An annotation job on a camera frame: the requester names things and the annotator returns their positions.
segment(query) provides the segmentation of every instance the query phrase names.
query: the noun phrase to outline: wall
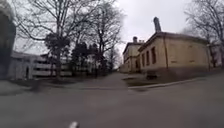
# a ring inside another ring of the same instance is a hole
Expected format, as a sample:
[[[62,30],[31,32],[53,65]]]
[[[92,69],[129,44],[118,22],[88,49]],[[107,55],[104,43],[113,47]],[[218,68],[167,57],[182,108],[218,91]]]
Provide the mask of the wall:
[[[151,49],[155,47],[156,63],[152,63]],[[150,63],[147,65],[146,52],[149,51]],[[145,55],[145,66],[142,62]],[[141,71],[149,70],[169,71],[177,74],[202,71],[209,68],[209,53],[206,44],[177,38],[156,38],[147,48],[140,53]]]
[[[169,67],[209,67],[206,44],[191,40],[166,39]]]
[[[121,69],[125,73],[138,72],[139,68],[136,67],[137,57],[139,55],[138,49],[141,45],[129,45],[127,51],[123,54],[124,64]]]
[[[152,53],[151,49],[155,47],[156,51],[156,63],[152,63]],[[149,51],[149,65],[147,65],[146,53]],[[143,66],[143,59],[142,55],[145,55],[145,66]],[[140,53],[140,66],[141,71],[146,72],[147,70],[157,70],[160,67],[166,66],[166,59],[165,59],[165,51],[162,38],[155,39],[151,45],[147,46],[143,51]]]

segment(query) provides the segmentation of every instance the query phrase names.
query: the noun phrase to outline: tree trunk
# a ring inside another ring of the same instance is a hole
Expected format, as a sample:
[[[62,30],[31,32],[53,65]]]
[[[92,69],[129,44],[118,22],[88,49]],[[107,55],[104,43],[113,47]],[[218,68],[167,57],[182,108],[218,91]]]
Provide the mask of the tree trunk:
[[[61,75],[61,55],[60,55],[60,49],[57,50],[57,59],[56,59],[56,79],[60,79]]]

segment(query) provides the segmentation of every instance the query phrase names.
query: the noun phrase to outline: window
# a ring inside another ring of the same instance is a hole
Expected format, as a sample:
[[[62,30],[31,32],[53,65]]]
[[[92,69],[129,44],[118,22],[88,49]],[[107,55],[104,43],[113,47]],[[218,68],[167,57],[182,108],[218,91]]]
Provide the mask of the window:
[[[139,68],[138,61],[135,61],[136,68]]]
[[[142,66],[145,66],[145,54],[142,54]]]
[[[151,49],[151,53],[152,53],[152,63],[155,64],[156,63],[156,49],[155,49],[155,47],[153,47]]]
[[[149,51],[146,52],[146,63],[149,65]]]

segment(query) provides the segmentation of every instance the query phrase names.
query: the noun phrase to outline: curb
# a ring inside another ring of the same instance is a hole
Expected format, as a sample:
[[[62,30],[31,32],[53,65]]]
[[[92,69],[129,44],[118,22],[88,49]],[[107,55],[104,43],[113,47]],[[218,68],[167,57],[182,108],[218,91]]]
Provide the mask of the curb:
[[[168,87],[172,85],[177,84],[185,84],[189,82],[204,80],[204,77],[195,78],[195,79],[189,79],[189,80],[183,80],[183,81],[177,81],[177,82],[171,82],[171,83],[164,83],[164,84],[154,84],[154,85],[147,85],[147,86],[141,86],[141,87],[128,87],[128,89],[147,89],[147,88],[158,88],[158,87]]]

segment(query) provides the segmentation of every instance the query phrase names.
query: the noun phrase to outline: roof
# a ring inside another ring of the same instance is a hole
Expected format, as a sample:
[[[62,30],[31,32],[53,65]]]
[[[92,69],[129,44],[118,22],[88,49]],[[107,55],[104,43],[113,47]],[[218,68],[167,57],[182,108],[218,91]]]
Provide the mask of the roof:
[[[149,46],[155,39],[157,38],[175,38],[175,39],[184,39],[184,40],[193,40],[198,43],[203,43],[207,45],[209,42],[205,39],[198,38],[198,37],[193,37],[193,36],[188,36],[188,35],[183,35],[183,34],[176,34],[176,33],[168,33],[168,32],[156,32],[152,37],[139,48],[139,51],[143,51],[147,46]]]
[[[126,45],[123,54],[127,51],[127,49],[128,49],[129,46],[133,46],[133,45],[141,46],[141,45],[143,45],[143,44],[144,44],[144,43],[131,43],[131,42],[129,42],[129,43],[127,43],[127,45]]]

